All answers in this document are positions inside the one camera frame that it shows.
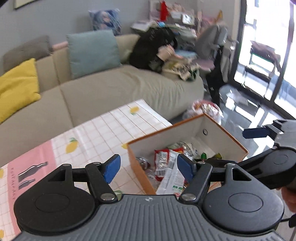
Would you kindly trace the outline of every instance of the table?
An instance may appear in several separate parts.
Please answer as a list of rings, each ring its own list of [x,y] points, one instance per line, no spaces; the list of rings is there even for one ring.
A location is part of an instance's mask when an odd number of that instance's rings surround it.
[[[58,166],[73,168],[121,156],[121,168],[111,188],[125,194],[144,194],[131,169],[126,143],[171,126],[166,119],[138,100],[87,121],[11,161],[0,169],[0,237],[13,239],[19,232],[13,210],[18,196]],[[86,183],[74,183],[88,191]]]

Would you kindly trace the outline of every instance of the box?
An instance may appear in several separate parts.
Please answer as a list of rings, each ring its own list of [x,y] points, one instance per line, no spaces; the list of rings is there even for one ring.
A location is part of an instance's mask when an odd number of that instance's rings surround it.
[[[155,195],[156,190],[136,157],[144,157],[150,161],[151,165],[154,165],[154,150],[164,149],[179,141],[193,143],[199,154],[205,152],[208,157],[220,153],[225,160],[240,162],[248,154],[248,151],[236,139],[206,114],[133,140],[128,143],[128,155],[131,167],[146,194]],[[218,186],[219,183],[212,183],[211,189]]]

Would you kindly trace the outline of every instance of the sliding glass door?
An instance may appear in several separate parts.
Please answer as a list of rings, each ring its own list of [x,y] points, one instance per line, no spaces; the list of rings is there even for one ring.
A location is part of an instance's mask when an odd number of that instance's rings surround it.
[[[247,10],[240,25],[239,60],[231,83],[258,100],[258,104],[266,104],[286,118],[296,118],[296,44],[291,46],[294,5],[290,0],[244,0],[243,3],[247,3]],[[274,50],[274,55],[264,55],[262,49],[258,52],[252,44],[264,44],[268,51]]]

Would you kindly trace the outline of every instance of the beige sofa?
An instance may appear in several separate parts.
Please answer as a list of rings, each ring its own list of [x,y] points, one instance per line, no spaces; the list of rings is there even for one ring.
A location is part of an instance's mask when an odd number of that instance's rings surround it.
[[[200,77],[194,82],[170,80],[128,65],[138,35],[116,37],[123,64],[119,68],[71,79],[68,49],[36,62],[41,100],[0,125],[0,166],[51,138],[129,102],[143,99],[166,119],[203,98]]]

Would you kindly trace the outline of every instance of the door frame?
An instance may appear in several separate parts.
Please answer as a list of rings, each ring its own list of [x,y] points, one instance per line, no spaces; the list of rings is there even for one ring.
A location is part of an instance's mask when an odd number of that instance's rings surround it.
[[[272,93],[271,99],[268,100],[266,98],[262,98],[259,95],[253,93],[251,90],[244,88],[240,83],[236,82],[234,80],[234,76],[237,70],[237,66],[239,64],[239,54],[242,47],[242,38],[244,34],[244,25],[248,24],[246,23],[246,14],[247,14],[247,0],[241,0],[241,8],[240,8],[240,19],[239,19],[239,29],[238,29],[238,35],[237,35],[237,41],[238,44],[235,49],[234,53],[234,60],[231,68],[231,72],[229,75],[229,84],[236,87],[239,91],[247,94],[251,98],[255,99],[256,101],[261,102],[262,104],[266,105],[270,109],[275,110],[277,113],[279,113],[283,118],[285,119],[295,119],[292,115],[290,115],[287,111],[285,111],[283,108],[278,106],[274,101],[277,97],[277,94],[281,88],[281,84],[284,79],[284,74],[287,68],[290,49],[293,41],[293,35],[294,35],[294,5],[290,2],[290,21],[289,21],[289,30],[288,30],[288,39],[287,39],[287,48],[286,48],[286,54],[284,57],[283,67],[282,71],[280,72],[280,76],[277,80],[276,86],[274,88],[274,91]]]

